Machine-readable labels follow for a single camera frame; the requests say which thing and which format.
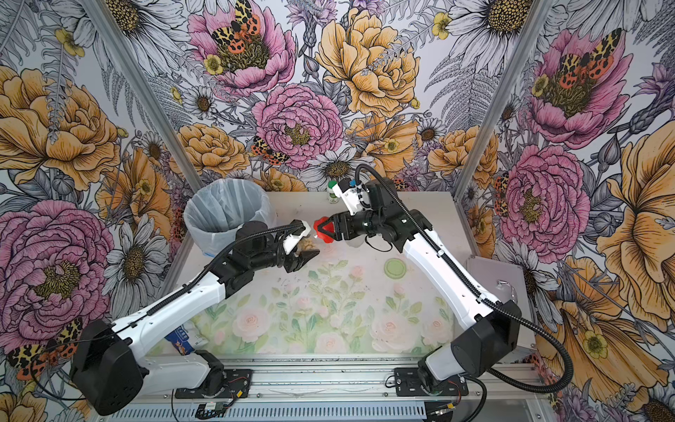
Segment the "yellow flower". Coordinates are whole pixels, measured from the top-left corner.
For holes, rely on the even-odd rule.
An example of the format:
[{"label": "yellow flower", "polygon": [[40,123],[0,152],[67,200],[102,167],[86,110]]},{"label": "yellow flower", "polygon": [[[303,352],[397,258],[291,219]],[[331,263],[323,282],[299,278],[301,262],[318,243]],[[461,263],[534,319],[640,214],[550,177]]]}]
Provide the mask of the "yellow flower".
[{"label": "yellow flower", "polygon": [[[473,148],[478,134],[478,126],[469,128],[469,130],[456,130],[439,139],[442,149],[435,149],[429,153],[429,170],[432,172],[443,172],[450,174],[455,169],[464,167],[466,158]],[[481,189],[487,189],[492,181],[492,176],[497,172],[497,147],[499,139],[495,133],[490,136],[487,148],[481,155],[473,179]]]},{"label": "yellow flower", "polygon": [[607,179],[626,203],[610,237],[597,239],[607,269],[621,281],[621,297],[636,319],[666,331],[675,315],[675,122],[624,148],[621,186]]},{"label": "yellow flower", "polygon": [[392,119],[386,122],[384,117],[372,115],[352,120],[345,129],[345,135],[368,142],[362,157],[375,158],[375,169],[388,178],[393,178],[414,159],[414,145],[422,146],[422,138],[417,134],[418,123],[410,120]]},{"label": "yellow flower", "polygon": [[47,139],[51,106],[39,70],[24,69],[21,76],[0,66],[0,169],[23,170],[15,183],[33,179],[40,166],[60,169],[86,190],[101,172],[119,165],[117,128],[83,86],[68,81],[65,115],[52,143]]},{"label": "yellow flower", "polygon": [[215,125],[195,123],[178,130],[178,140],[185,148],[199,174],[213,170],[223,177],[233,170],[243,170],[250,164],[246,147]]},{"label": "yellow flower", "polygon": [[356,8],[349,11],[349,23],[347,30],[335,21],[326,25],[315,59],[330,72],[327,81],[345,81],[352,93],[349,110],[392,117],[414,98],[419,57],[405,54],[375,67],[373,62],[392,47],[398,31]]},{"label": "yellow flower", "polygon": [[68,32],[63,28],[59,28],[54,31],[54,35],[56,36],[56,39],[59,40],[59,42],[63,45],[66,53],[73,56],[78,55],[80,57],[84,57],[84,49],[75,43],[72,32]]},{"label": "yellow flower", "polygon": [[46,398],[26,393],[21,400],[11,392],[0,393],[0,421],[44,422],[47,419]]},{"label": "yellow flower", "polygon": [[[588,257],[566,257],[561,264],[560,283],[568,294],[566,300],[553,304],[563,322],[556,333],[546,325],[544,329],[570,353],[576,387],[581,389],[591,380],[591,398],[606,401],[625,384],[633,383],[637,394],[628,409],[636,411],[649,401],[647,388],[665,385],[668,372],[659,369],[661,362],[637,344],[644,340],[633,322],[620,318],[626,302],[619,296],[619,285]],[[587,280],[593,280],[596,287]],[[646,340],[654,344],[656,339],[646,334]],[[562,359],[557,350],[539,336],[537,348],[544,363],[561,376]]]},{"label": "yellow flower", "polygon": [[495,252],[495,225],[492,222],[494,216],[492,208],[476,205],[468,210],[468,224],[473,238],[476,240],[478,251],[483,258],[492,258]]},{"label": "yellow flower", "polygon": [[549,78],[546,74],[541,75],[535,80],[535,84],[532,85],[532,95],[535,97],[541,97],[544,93],[544,89],[548,86]]},{"label": "yellow flower", "polygon": [[583,346],[586,353],[593,359],[607,359],[607,340],[602,334],[596,334],[591,330],[584,333]]},{"label": "yellow flower", "polygon": [[433,17],[433,27],[431,33],[444,40],[448,37],[448,24],[452,22],[450,15],[447,12],[440,11]]},{"label": "yellow flower", "polygon": [[290,173],[282,173],[272,167],[269,173],[261,174],[262,180],[253,179],[267,192],[307,192],[304,183]]},{"label": "yellow flower", "polygon": [[183,103],[183,96],[180,94],[180,91],[175,86],[171,87],[171,95],[173,95],[173,100],[178,103]]},{"label": "yellow flower", "polygon": [[212,75],[220,75],[224,71],[220,56],[214,54],[207,55],[207,58],[204,59],[204,67]]},{"label": "yellow flower", "polygon": [[155,218],[155,229],[169,239],[173,213],[169,202],[169,185],[156,172],[141,148],[134,150],[134,158],[124,161],[124,170],[114,169],[105,174],[101,188],[96,192],[99,216],[114,222],[126,220],[132,229],[143,214]]}]

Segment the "small bottle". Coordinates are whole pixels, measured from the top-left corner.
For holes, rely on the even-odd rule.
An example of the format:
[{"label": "small bottle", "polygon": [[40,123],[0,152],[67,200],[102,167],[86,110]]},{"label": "small bottle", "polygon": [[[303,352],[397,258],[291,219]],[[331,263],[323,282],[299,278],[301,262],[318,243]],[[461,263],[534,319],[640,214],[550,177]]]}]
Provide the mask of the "small bottle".
[{"label": "small bottle", "polygon": [[340,198],[338,198],[335,193],[333,193],[333,186],[338,184],[335,180],[331,180],[328,182],[328,187],[326,188],[326,192],[328,192],[328,202],[331,204],[337,204],[340,201]]}]

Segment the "black cable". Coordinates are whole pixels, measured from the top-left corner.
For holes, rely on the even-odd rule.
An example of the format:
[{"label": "black cable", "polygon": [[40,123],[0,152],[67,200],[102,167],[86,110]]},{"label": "black cable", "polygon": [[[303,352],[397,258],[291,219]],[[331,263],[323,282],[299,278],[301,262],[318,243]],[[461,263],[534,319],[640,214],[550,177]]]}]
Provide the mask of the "black cable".
[{"label": "black cable", "polygon": [[474,411],[465,420],[462,421],[462,422],[471,422],[472,420],[476,419],[476,416],[478,416],[481,410],[483,410],[483,406],[485,406],[485,401],[487,399],[487,387],[485,387],[485,384],[481,380],[471,375],[464,374],[464,378],[468,379],[469,381],[475,382],[483,390],[483,393],[481,395],[481,401],[478,403],[478,407],[474,409]]},{"label": "black cable", "polygon": [[[384,187],[384,189],[389,193],[389,195],[394,199],[396,204],[401,207],[403,212],[408,216],[408,218],[412,221],[412,223],[415,225],[415,228],[419,232],[420,236],[427,242],[429,246],[434,250],[434,252],[437,252],[441,250],[440,246],[436,244],[436,242],[433,241],[433,239],[424,231],[424,229],[420,226],[420,224],[415,220],[415,218],[412,216],[410,213],[410,210],[408,210],[408,207],[401,201],[401,199],[396,195],[395,192],[392,192],[391,188],[389,187],[388,184],[386,184],[384,178],[380,176],[380,174],[370,167],[367,164],[359,164],[356,166],[356,171],[354,175],[354,179],[356,183],[358,183],[358,179],[360,177],[360,173],[362,170],[365,170],[372,174],[375,179],[377,179],[378,182]],[[455,262],[445,253],[440,255],[441,258],[445,261],[446,264],[450,267],[450,269],[457,275],[457,277],[464,283],[464,285],[471,291],[471,293],[474,294],[476,297],[481,296],[480,290],[467,278],[467,276],[464,274],[464,272],[455,264]],[[543,328],[539,327],[538,325],[535,325],[531,323],[530,321],[518,317],[516,315],[511,314],[510,312],[507,312],[503,310],[501,307],[497,306],[494,302],[492,302],[489,299],[484,298],[482,300],[482,303],[485,303],[489,308],[491,308],[493,311],[496,311],[498,313],[501,313],[502,315],[505,315],[515,322],[521,324],[524,327],[529,328],[536,334],[539,334],[541,337],[544,338],[544,340],[548,341],[557,351],[560,353],[560,357],[563,360],[563,365],[564,365],[564,372],[562,376],[558,379],[558,381],[554,382],[553,384],[550,384],[548,386],[532,386],[530,384],[525,384],[523,382],[520,382],[516,379],[513,379],[509,377],[508,375],[505,375],[496,369],[488,369],[487,372],[496,376],[500,380],[506,382],[507,384],[510,384],[520,390],[524,390],[527,392],[532,392],[536,394],[549,394],[549,393],[554,393],[562,390],[565,388],[571,381],[572,377],[574,376],[574,364],[572,362],[572,358],[570,357],[570,354],[567,352],[567,350],[564,348],[562,344],[553,337],[551,334],[547,333]]]},{"label": "black cable", "polygon": [[173,415],[173,418],[175,419],[175,422],[180,422],[178,420],[178,416],[176,416],[176,411],[173,409],[173,393],[176,392],[175,390],[176,389],[171,390],[171,414]]},{"label": "black cable", "polygon": [[393,245],[392,243],[389,243],[389,242],[387,242],[387,243],[389,243],[389,249],[387,249],[387,250],[378,249],[378,248],[374,247],[374,246],[368,241],[368,237],[370,237],[370,236],[366,236],[366,244],[367,244],[368,246],[370,246],[371,248],[377,250],[378,252],[389,252],[391,249],[394,249],[394,245]]},{"label": "black cable", "polygon": [[215,264],[217,262],[219,262],[220,260],[222,260],[222,258],[224,258],[228,253],[230,253],[230,251],[236,245],[244,243],[244,242],[248,242],[249,240],[259,238],[261,236],[265,236],[267,234],[276,233],[276,232],[280,232],[280,231],[290,231],[290,232],[292,232],[292,231],[297,230],[299,228],[304,228],[304,224],[297,223],[297,224],[287,224],[286,226],[274,227],[274,228],[271,228],[271,229],[263,230],[262,232],[249,234],[248,236],[244,236],[243,238],[239,238],[239,239],[235,240],[234,242],[230,243],[225,248],[223,248],[223,250],[218,252],[218,255],[216,255],[213,259],[211,259],[211,262],[209,262],[204,267],[204,269],[194,278],[194,280],[192,280],[189,284],[186,284],[185,286],[183,286],[182,289],[176,290],[174,293],[171,294],[171,296],[168,296],[167,298],[163,299],[160,303],[158,303],[155,306],[153,306],[152,308],[150,308],[148,310],[148,312],[146,313],[146,315],[155,314],[157,311],[159,311],[160,309],[162,309],[163,307],[165,307],[169,303],[173,302],[175,299],[181,297],[183,294],[185,294],[185,293],[189,292],[191,289],[193,289],[193,287],[195,287],[197,285],[197,283],[199,283],[204,278],[204,276],[207,275],[208,272],[213,269]]}]

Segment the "daisy center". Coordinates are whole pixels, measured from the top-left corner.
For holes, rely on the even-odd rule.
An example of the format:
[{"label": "daisy center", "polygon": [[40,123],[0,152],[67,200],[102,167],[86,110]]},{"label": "daisy center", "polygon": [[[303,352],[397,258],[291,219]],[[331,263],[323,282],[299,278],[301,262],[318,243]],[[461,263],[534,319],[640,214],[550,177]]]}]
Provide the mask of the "daisy center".
[{"label": "daisy center", "polygon": [[344,161],[338,161],[337,163],[330,163],[326,166],[326,176],[333,178],[334,180],[341,180],[344,176],[349,173],[351,167],[349,164]]},{"label": "daisy center", "polygon": [[124,32],[131,32],[138,27],[138,10],[131,0],[105,0],[105,4],[110,9],[110,13],[113,14],[119,29]]},{"label": "daisy center", "polygon": [[650,400],[642,406],[642,411],[647,414],[650,421],[675,422],[675,415],[670,408],[658,400]]},{"label": "daisy center", "polygon": [[309,131],[299,124],[296,124],[294,128],[286,126],[283,132],[290,136],[293,145],[307,145],[309,143]]},{"label": "daisy center", "polygon": [[525,202],[520,207],[520,213],[528,223],[536,223],[541,216],[541,198],[532,195],[532,188],[525,192]]},{"label": "daisy center", "polygon": [[197,108],[201,111],[208,111],[211,108],[211,101],[206,97],[197,98]]},{"label": "daisy center", "polygon": [[532,0],[497,0],[492,3],[487,22],[500,32],[520,31]]},{"label": "daisy center", "polygon": [[162,155],[162,150],[157,144],[148,145],[148,152],[150,153],[150,156],[156,160]]},{"label": "daisy center", "polygon": [[428,140],[434,139],[436,131],[433,128],[427,128],[422,131],[421,136],[422,141],[427,142]]},{"label": "daisy center", "polygon": [[35,288],[35,293],[48,298],[52,293],[58,293],[62,298],[69,298],[73,290],[80,284],[79,269],[70,262],[64,261],[58,265],[43,270],[45,282]]},{"label": "daisy center", "polygon": [[124,275],[130,282],[136,281],[145,270],[145,254],[140,246],[133,246],[124,259]]}]

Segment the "plastic bag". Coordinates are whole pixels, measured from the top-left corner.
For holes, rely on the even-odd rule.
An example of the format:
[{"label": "plastic bag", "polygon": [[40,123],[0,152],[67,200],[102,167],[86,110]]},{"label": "plastic bag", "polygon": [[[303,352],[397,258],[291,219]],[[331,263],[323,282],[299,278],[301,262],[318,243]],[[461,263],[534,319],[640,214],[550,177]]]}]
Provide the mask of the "plastic bag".
[{"label": "plastic bag", "polygon": [[218,179],[197,191],[183,213],[185,226],[206,255],[214,257],[234,241],[247,221],[276,226],[277,213],[258,185],[243,179]]}]

